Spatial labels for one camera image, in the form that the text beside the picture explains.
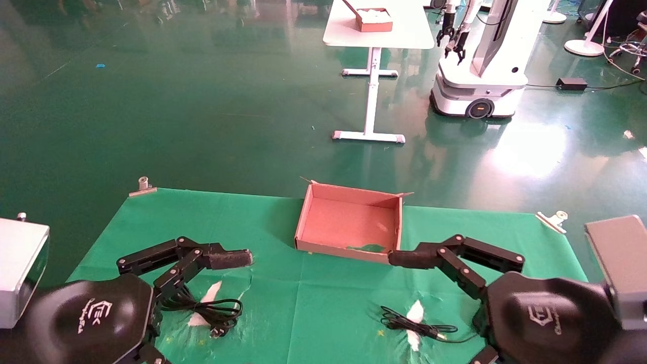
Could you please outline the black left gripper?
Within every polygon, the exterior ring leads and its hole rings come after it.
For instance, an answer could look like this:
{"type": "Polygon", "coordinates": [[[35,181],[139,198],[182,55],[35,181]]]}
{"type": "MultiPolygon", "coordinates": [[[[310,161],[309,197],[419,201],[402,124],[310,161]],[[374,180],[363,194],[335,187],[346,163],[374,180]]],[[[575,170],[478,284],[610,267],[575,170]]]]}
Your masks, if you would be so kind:
{"type": "Polygon", "coordinates": [[[154,294],[157,300],[171,299],[204,269],[252,263],[248,249],[226,250],[187,237],[118,258],[117,278],[74,281],[34,295],[20,319],[20,362],[167,363],[155,348],[160,315],[154,294]],[[153,288],[135,276],[167,266],[171,269],[153,288]]]}

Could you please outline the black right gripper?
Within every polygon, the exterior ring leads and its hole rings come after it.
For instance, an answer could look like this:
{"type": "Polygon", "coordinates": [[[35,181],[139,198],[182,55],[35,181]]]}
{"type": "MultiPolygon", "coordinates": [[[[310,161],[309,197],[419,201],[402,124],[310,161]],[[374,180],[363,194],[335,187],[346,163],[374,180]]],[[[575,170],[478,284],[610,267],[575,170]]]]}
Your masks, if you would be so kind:
{"type": "Polygon", "coordinates": [[[606,275],[603,284],[529,278],[520,274],[522,255],[462,235],[392,250],[388,262],[437,268],[481,301],[472,322],[486,344],[473,363],[628,362],[628,332],[614,301],[624,282],[615,275],[606,275]],[[460,258],[503,275],[487,284],[460,258]]]}

